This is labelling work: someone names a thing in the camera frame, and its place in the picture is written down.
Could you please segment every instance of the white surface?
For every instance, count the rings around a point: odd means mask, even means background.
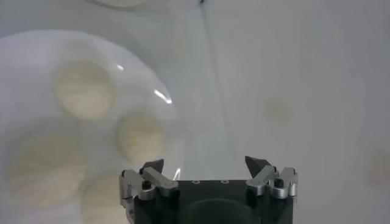
[[[136,5],[139,5],[145,0],[96,0],[98,2],[115,6],[115,7],[134,7]]]
[[[234,148],[297,169],[296,223],[388,223],[390,183],[368,175],[390,159],[389,1],[204,10]]]
[[[181,124],[174,102],[167,103],[170,96],[155,73],[129,51],[102,38],[70,31],[11,35],[1,39],[0,49],[0,210],[6,214],[0,216],[0,223],[81,222],[79,197],[63,206],[34,209],[14,200],[4,184],[3,164],[13,155],[15,147],[33,135],[59,130],[80,138],[87,154],[87,176],[82,183],[85,186],[102,172],[142,166],[143,162],[129,162],[121,155],[116,131],[128,113],[152,113],[165,127],[167,136],[166,148],[161,153],[169,164],[165,172],[173,175],[177,167],[182,167],[183,159],[176,157],[182,155],[183,145],[180,136],[175,134]],[[104,61],[100,65],[110,73],[116,86],[113,109],[101,121],[78,121],[60,109],[54,93],[54,72],[74,60]]]

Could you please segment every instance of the white culture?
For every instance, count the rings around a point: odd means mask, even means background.
[[[57,72],[57,98],[69,113],[83,120],[99,120],[107,115],[115,101],[115,88],[102,66],[82,60]]]
[[[119,127],[118,141],[131,161],[144,163],[154,160],[164,147],[161,123],[150,114],[130,114]]]
[[[82,199],[81,214],[85,224],[128,224],[125,209],[119,204],[119,175],[97,179]]]
[[[26,140],[9,161],[9,190],[26,205],[49,207],[69,199],[85,177],[86,159],[78,142],[63,134]]]

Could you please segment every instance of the screw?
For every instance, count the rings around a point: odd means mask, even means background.
[[[144,181],[142,182],[142,190],[149,190],[152,188],[152,183],[150,181]]]
[[[282,179],[276,178],[276,179],[274,180],[274,186],[275,186],[276,188],[283,188],[284,185],[285,185],[285,183],[283,182]]]

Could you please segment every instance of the transparent plastic dish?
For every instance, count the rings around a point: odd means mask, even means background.
[[[70,115],[54,94],[56,69],[77,60],[101,65],[115,84],[113,108],[99,121]],[[166,161],[165,175],[173,178],[182,166],[174,102],[154,72],[124,48],[82,32],[24,32],[0,40],[0,72],[0,223],[82,223],[80,196],[91,181],[104,173],[139,169],[144,162],[129,161],[116,142],[118,125],[129,113],[153,114],[160,121],[166,138],[159,156]],[[57,130],[80,140],[87,156],[86,178],[79,193],[61,206],[24,206],[7,189],[5,164],[25,139]]]

